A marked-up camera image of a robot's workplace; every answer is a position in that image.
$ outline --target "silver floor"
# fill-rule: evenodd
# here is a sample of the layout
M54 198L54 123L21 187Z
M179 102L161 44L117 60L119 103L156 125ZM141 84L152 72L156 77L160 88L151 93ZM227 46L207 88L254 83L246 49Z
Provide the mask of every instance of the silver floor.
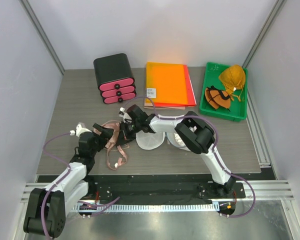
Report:
M235 214L252 202L237 203ZM112 213L77 219L58 240L292 240L281 201L257 201L245 217L225 218L216 212ZM28 240L44 240L28 235Z

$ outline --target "white wall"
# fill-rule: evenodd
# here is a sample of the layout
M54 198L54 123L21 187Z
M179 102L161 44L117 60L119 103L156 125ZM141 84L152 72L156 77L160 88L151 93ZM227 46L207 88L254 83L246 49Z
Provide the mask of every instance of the white wall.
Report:
M147 61L242 64L275 0L29 0L65 69L127 53Z
M286 2L248 70L279 177L300 208L300 0Z
M34 180L61 74L17 0L0 1L0 240Z

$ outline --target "green plastic tray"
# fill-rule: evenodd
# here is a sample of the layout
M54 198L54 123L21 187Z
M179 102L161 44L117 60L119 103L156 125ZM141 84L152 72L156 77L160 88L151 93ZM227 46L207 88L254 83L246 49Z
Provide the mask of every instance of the green plastic tray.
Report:
M223 65L214 62L208 62L206 64L199 110L203 115L240 122L247 117L248 70L246 68L243 69L245 72L245 85L240 97L241 102L234 97L234 101L231 101L231 106L229 108L230 111L224 107L219 107L217 110L215 110L210 104L208 104L205 98L206 87L211 87L213 85L217 89L225 90L224 85L219 80L219 75L229 67L229 65ZM235 95L239 95L240 93L241 89L238 89L234 92Z

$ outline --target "gray table surface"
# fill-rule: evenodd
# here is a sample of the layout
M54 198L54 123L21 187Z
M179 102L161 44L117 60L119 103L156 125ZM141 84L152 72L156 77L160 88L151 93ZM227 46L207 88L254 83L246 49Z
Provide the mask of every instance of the gray table surface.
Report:
M138 96L145 94L145 68L133 68L136 92ZM203 87L205 68L190 67L189 74L197 101L196 107L186 110L159 110L162 115L182 115L187 111L198 113L200 97ZM143 100L134 103L143 106ZM91 128L94 123L103 124L109 120L118 120L120 103L104 104L98 91L93 69L66 70L61 82L58 98L50 122L47 140L70 130L74 130L78 122L85 123ZM219 132L218 150L227 167L234 173L260 173L260 167L251 139L247 122L232 122L214 117L207 117ZM78 145L76 136L65 136L54 140L47 150L69 162L74 155L74 148ZM177 149L165 141L155 150L143 150L134 141L128 154L128 163L113 171L106 166L106 151L96 154L95 165L90 174L208 174L210 173L201 158L191 152ZM110 153L113 166L118 160L119 153ZM65 169L62 163L46 155L42 155L37 170L38 175L60 174Z

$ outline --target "label sticker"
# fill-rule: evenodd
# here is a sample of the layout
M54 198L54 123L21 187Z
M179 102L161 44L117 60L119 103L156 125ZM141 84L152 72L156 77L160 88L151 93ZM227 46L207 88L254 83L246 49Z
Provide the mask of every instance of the label sticker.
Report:
M155 99L157 97L157 91L155 88L147 88L146 96L151 99Z

